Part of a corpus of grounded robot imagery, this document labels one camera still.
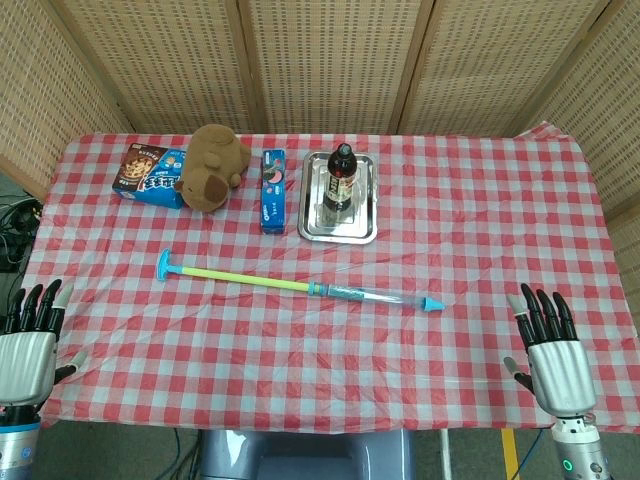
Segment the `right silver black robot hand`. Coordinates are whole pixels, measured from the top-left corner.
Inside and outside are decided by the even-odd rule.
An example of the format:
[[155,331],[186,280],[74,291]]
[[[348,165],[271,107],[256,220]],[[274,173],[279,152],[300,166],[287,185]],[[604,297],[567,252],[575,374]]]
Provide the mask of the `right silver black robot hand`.
[[591,368],[563,296],[520,285],[522,295],[507,296],[528,361],[528,371],[511,357],[509,374],[530,391],[547,414],[559,419],[583,417],[596,406]]

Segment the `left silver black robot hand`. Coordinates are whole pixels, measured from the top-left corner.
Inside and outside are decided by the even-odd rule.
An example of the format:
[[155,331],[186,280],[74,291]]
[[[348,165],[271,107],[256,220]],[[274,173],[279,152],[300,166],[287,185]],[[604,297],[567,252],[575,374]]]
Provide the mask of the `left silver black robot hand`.
[[0,317],[0,407],[38,406],[76,373],[88,353],[57,364],[58,343],[74,288],[60,279],[19,289]]

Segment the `large blue yellow toy syringe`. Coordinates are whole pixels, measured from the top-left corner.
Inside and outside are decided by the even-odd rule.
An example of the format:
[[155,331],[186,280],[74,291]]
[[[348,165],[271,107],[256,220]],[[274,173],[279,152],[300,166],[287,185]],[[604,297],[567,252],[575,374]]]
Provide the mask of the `large blue yellow toy syringe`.
[[174,265],[171,263],[170,256],[170,250],[164,249],[158,257],[156,262],[156,278],[160,281],[166,281],[170,274],[186,275],[216,281],[304,292],[309,296],[316,297],[328,297],[357,302],[371,301],[407,306],[427,313],[444,311],[446,308],[442,302],[428,296],[406,296],[389,292],[379,292],[362,287],[338,286],[319,282],[304,283],[270,277]]

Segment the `red white checkered tablecloth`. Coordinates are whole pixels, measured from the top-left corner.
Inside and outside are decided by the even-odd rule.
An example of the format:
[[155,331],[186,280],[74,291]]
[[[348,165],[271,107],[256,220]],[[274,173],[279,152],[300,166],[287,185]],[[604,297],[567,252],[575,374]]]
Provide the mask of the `red white checkered tablecloth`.
[[[550,422],[503,359],[526,363],[507,302],[522,283],[569,304],[601,428],[640,432],[640,340],[586,158],[543,124],[515,138],[350,135],[378,166],[366,245],[297,230],[303,161],[331,134],[246,135],[242,185],[216,213],[116,196],[135,137],[90,134],[61,156],[25,288],[74,288],[66,363],[41,417],[183,428],[364,432]],[[286,154],[286,225],[260,226],[264,150]],[[442,302],[440,312],[170,274],[171,263],[362,287]]]

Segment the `white table leg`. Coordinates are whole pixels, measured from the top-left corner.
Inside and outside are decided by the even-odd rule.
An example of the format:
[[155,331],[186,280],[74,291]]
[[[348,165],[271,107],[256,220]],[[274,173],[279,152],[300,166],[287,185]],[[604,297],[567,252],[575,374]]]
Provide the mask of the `white table leg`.
[[449,432],[447,429],[439,430],[440,437],[440,465],[443,480],[452,480],[451,455]]

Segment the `blue brown cookie box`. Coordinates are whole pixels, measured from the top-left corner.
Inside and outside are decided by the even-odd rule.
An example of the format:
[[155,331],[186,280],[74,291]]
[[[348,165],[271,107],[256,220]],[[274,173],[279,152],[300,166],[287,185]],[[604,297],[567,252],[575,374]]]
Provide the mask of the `blue brown cookie box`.
[[181,179],[185,157],[183,150],[132,143],[121,160],[112,190],[122,198],[181,209],[184,202],[175,184]]

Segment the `brown plush toy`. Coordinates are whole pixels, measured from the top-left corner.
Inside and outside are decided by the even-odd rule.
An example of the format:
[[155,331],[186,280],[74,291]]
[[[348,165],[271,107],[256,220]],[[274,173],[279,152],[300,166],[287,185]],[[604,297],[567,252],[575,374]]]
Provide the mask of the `brown plush toy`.
[[191,209],[211,213],[240,185],[250,158],[250,149],[231,128],[205,125],[191,137],[174,189]]

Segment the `grey-blue robot torso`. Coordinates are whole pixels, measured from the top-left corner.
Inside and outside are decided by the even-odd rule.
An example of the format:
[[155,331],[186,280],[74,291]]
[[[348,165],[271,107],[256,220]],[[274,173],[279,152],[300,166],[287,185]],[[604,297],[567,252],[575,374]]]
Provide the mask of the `grey-blue robot torso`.
[[413,436],[206,430],[198,480],[415,480]]

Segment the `rectangular stainless steel tray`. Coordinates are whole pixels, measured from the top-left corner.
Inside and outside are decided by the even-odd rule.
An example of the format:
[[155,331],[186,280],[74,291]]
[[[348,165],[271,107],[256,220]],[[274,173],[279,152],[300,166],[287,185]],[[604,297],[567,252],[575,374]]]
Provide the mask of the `rectangular stainless steel tray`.
[[377,163],[369,155],[356,153],[357,172],[351,205],[331,212],[323,204],[328,178],[329,152],[311,152],[303,161],[298,231],[311,241],[364,245],[378,233]]

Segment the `dark tea bottle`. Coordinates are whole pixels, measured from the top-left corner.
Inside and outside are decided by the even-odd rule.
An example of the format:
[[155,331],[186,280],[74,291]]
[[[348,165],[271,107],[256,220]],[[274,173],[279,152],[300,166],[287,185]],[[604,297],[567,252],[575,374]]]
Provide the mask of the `dark tea bottle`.
[[327,172],[323,204],[331,212],[343,212],[351,206],[357,173],[357,159],[349,144],[341,143],[331,153],[327,161]]

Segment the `blue Oreo cookie box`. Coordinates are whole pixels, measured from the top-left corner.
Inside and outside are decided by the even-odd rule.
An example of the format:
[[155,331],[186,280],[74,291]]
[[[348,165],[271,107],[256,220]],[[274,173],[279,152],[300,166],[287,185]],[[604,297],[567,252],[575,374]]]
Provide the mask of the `blue Oreo cookie box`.
[[261,160],[260,226],[265,234],[282,234],[286,225],[286,154],[264,150]]

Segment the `bamboo folding screen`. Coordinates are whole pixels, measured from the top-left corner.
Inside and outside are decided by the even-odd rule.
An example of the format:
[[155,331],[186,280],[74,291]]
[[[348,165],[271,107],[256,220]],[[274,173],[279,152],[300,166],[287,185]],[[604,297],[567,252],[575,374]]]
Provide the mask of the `bamboo folding screen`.
[[640,282],[640,0],[0,0],[0,173],[93,132],[508,136],[548,121]]

